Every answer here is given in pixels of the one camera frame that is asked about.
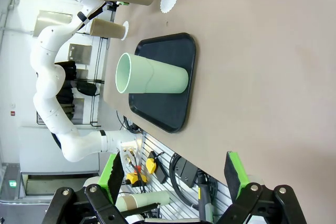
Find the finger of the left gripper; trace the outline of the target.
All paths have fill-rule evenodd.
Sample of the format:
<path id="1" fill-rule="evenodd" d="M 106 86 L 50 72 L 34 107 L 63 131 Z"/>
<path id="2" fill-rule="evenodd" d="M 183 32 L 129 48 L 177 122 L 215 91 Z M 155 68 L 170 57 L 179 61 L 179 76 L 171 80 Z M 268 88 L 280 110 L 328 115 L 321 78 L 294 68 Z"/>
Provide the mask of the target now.
<path id="1" fill-rule="evenodd" d="M 125 6 L 128 6 L 129 3 L 128 2 L 119 2 L 119 1 L 107 1 L 105 2 L 106 3 L 106 6 L 107 6 L 107 10 L 110 10 L 112 12 L 115 12 L 117 10 L 117 8 L 121 5 L 125 5 Z"/>

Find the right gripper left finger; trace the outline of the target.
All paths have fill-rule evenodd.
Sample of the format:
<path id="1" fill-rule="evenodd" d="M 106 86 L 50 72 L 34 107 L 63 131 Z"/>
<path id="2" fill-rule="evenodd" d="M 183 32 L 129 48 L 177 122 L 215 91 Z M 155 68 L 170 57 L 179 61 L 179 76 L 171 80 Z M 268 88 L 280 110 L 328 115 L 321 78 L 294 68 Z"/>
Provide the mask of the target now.
<path id="1" fill-rule="evenodd" d="M 43 218 L 43 223 L 126 223 L 115 206 L 124 178 L 120 154 L 107 173 L 107 188 L 89 184 L 79 191 L 58 188 Z"/>

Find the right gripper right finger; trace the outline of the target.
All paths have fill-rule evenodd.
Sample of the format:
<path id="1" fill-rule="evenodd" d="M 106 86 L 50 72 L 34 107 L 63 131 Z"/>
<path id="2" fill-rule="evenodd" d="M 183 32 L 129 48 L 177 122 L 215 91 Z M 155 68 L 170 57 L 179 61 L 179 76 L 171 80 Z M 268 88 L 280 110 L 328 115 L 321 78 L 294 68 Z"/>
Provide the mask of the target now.
<path id="1" fill-rule="evenodd" d="M 217 223 L 248 223 L 253 216 L 266 223 L 307 222 L 293 188 L 278 185 L 271 190 L 251 182 L 238 153 L 227 152 L 224 175 L 232 204 Z"/>

